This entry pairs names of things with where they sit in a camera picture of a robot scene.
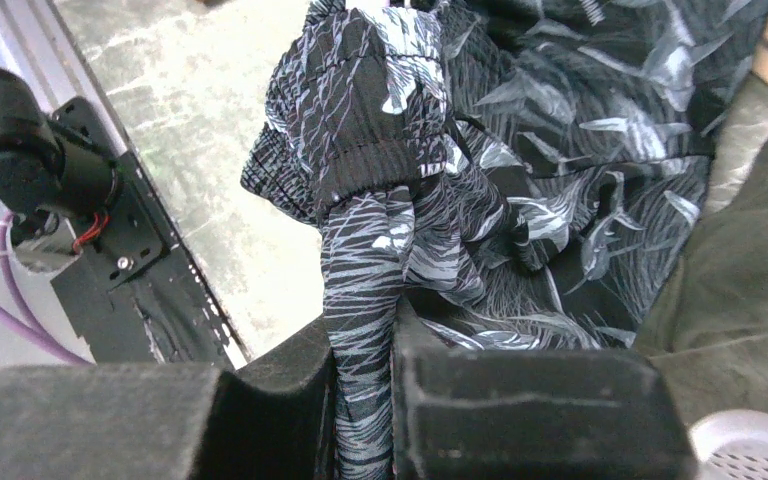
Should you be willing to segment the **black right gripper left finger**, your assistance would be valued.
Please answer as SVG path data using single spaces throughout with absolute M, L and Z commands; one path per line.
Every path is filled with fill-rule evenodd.
M 242 369 L 0 370 L 0 479 L 329 479 L 334 366 L 315 320 Z

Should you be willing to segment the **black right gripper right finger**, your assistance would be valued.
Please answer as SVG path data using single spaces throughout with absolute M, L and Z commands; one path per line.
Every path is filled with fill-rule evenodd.
M 627 350 L 475 351 L 394 326 L 400 479 L 692 479 L 698 462 L 658 370 Z

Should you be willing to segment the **dark shark print shorts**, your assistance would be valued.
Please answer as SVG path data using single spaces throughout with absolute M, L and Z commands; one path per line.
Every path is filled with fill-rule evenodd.
M 626 348 L 697 222 L 768 1 L 310 3 L 245 190 L 322 238 L 341 479 L 393 475 L 399 300 L 467 349 Z

